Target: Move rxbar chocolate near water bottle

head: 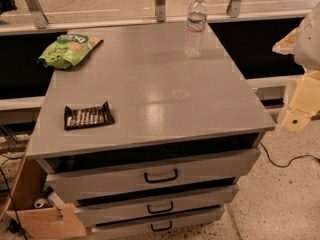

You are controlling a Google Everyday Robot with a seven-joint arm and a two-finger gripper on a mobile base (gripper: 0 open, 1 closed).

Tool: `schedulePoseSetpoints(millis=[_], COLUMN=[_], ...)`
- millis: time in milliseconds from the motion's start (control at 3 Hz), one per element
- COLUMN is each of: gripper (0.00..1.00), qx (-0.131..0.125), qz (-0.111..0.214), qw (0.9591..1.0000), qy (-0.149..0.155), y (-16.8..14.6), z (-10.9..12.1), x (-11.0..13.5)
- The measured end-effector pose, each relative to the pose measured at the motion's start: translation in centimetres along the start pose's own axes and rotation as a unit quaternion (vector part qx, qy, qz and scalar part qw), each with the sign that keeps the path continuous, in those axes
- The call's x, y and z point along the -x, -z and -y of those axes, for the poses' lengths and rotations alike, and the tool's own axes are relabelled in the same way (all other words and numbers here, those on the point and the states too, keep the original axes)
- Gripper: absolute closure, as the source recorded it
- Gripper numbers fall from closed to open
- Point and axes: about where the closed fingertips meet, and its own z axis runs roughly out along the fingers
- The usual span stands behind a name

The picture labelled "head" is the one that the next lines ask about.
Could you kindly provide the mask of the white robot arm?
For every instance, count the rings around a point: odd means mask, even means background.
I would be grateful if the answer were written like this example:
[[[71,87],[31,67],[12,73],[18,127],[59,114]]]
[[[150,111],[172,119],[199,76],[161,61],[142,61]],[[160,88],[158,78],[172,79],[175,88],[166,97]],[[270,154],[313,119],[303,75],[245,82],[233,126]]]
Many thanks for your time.
[[[320,2],[300,25],[278,41],[272,51],[292,54],[304,74],[287,84],[278,125],[287,132],[301,132],[320,111]]]

